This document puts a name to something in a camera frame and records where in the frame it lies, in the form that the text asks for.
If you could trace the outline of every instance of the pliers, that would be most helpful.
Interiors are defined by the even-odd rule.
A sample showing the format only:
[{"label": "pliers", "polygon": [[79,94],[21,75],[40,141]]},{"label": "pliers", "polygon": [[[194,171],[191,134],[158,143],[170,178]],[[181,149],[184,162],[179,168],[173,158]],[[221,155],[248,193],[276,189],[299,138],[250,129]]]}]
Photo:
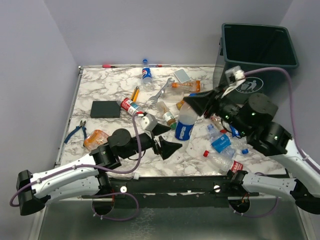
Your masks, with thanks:
[{"label": "pliers", "polygon": [[80,125],[79,126],[76,126],[75,127],[75,129],[72,131],[72,132],[70,132],[69,134],[68,134],[68,136],[66,136],[66,138],[65,138],[65,140],[64,140],[64,143],[66,144],[69,140],[70,140],[70,138],[72,137],[72,135],[73,134],[75,134],[76,132],[78,132],[78,130],[80,129],[80,128],[82,128],[82,131],[83,131],[83,135],[84,135],[84,139],[86,139],[87,138],[87,133],[86,133],[86,127],[85,127],[85,125],[86,125],[86,121],[80,121]]}]

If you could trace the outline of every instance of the white marble surface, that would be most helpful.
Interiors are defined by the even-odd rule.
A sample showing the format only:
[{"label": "white marble surface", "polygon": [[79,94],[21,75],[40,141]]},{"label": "white marble surface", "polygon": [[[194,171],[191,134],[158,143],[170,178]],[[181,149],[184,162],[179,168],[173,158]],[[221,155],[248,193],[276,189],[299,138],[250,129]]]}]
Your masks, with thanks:
[{"label": "white marble surface", "polygon": [[[158,122],[161,124],[165,124],[165,122],[157,114],[155,105],[151,105],[150,102],[148,102],[148,99],[159,91],[169,77],[174,78],[174,71],[178,69],[181,69],[181,67],[152,68],[151,73],[156,86],[155,90],[146,92],[140,88],[136,103],[150,114],[155,115]],[[184,67],[183,69],[193,80],[201,80],[204,84],[204,90],[211,90],[213,88],[213,67]],[[79,125],[81,120],[86,120],[85,126],[88,135],[96,129],[100,129],[108,135],[111,135],[116,129],[125,128],[130,131],[131,136],[134,136],[135,133],[131,122],[131,116],[123,109],[121,110],[120,118],[113,119],[90,118],[90,111],[93,101],[110,101],[124,97],[130,98],[134,88],[137,85],[141,85],[141,70],[140,67],[111,69],[85,68],[83,70],[68,131],[72,131]],[[181,94],[176,96],[168,95],[166,98],[160,98],[159,101],[163,100],[177,119],[179,111],[175,104],[181,99]],[[170,158],[162,160],[160,156],[153,153],[152,149],[148,149],[136,172],[143,177],[218,175],[217,169],[213,167],[207,158],[203,157],[205,150],[214,152],[210,146],[206,131],[206,126],[210,124],[210,122],[209,119],[198,118],[191,134],[190,144],[183,153],[176,151]],[[138,131],[139,133],[142,133],[140,127],[138,127]],[[171,141],[174,136],[174,131],[166,132],[162,136],[167,141]],[[83,133],[79,130],[64,146],[61,159],[62,165],[75,161],[89,153],[89,151],[83,147],[83,141]],[[252,172],[262,172],[265,174],[286,173],[285,169],[280,164],[268,157],[264,157],[254,150],[251,150],[249,157],[242,156],[239,150],[237,150],[237,153],[238,155],[235,160],[241,162]],[[117,168],[119,171],[129,170],[136,164],[135,161],[127,159],[123,159],[121,163],[122,166]]]}]

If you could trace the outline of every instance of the white wall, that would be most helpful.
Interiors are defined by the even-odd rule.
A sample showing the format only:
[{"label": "white wall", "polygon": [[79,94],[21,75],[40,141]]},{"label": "white wall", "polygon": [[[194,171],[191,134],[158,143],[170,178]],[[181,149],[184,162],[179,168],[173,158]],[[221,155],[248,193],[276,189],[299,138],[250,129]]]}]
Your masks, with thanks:
[{"label": "white wall", "polygon": [[[293,77],[294,110],[298,139],[302,148],[320,164],[320,1],[294,0],[281,25],[287,27],[300,67]],[[276,120],[291,129],[287,89],[282,99]],[[313,215],[313,224],[320,239],[320,217]]]},{"label": "white wall", "polygon": [[226,22],[278,25],[292,0],[45,0],[79,65],[214,64]]},{"label": "white wall", "polygon": [[77,65],[42,0],[0,4],[0,239],[25,240],[33,216],[9,207],[17,175],[53,167]]}]

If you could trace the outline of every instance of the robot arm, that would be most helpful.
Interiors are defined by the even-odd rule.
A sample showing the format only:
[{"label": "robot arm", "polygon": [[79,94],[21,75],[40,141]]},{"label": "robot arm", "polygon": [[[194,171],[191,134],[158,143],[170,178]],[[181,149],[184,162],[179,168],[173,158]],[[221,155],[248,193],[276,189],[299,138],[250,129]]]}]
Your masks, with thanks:
[{"label": "robot arm", "polygon": [[[266,71],[271,70],[280,71],[290,78],[284,69],[267,68]],[[303,151],[298,149],[291,134],[272,121],[278,107],[269,97],[254,93],[243,106],[228,98],[228,94],[245,81],[246,73],[240,67],[232,68],[225,74],[228,85],[184,97],[184,101],[199,116],[220,116],[242,137],[246,136],[247,143],[254,149],[282,164],[295,177],[279,179],[237,171],[231,183],[240,185],[250,193],[266,193],[295,201],[301,209],[320,214],[320,166],[309,156],[302,156]]]},{"label": "robot arm", "polygon": [[159,136],[159,143],[155,136],[170,130],[170,127],[157,123],[156,118],[149,113],[140,112],[141,126],[145,133],[131,137],[126,129],[118,129],[108,138],[108,142],[100,145],[91,153],[69,164],[40,172],[31,173],[24,170],[18,174],[16,189],[18,206],[22,216],[40,211],[52,202],[77,197],[103,195],[112,192],[112,187],[106,171],[128,174],[130,171],[116,171],[121,166],[119,157],[126,159],[135,155],[138,150],[152,148],[162,159],[169,158],[182,145],[168,142]]}]

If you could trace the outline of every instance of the metal wrench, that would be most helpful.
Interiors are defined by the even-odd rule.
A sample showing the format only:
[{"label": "metal wrench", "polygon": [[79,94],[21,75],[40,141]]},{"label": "metal wrench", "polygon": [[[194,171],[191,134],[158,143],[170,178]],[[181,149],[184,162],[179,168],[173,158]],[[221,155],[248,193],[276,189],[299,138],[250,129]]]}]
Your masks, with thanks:
[{"label": "metal wrench", "polygon": [[156,104],[158,102],[158,98],[165,93],[166,88],[169,87],[169,85],[174,82],[175,80],[172,79],[172,77],[169,77],[168,80],[166,81],[166,84],[160,89],[160,91],[156,95],[149,98],[149,100],[152,100],[151,104]]}]

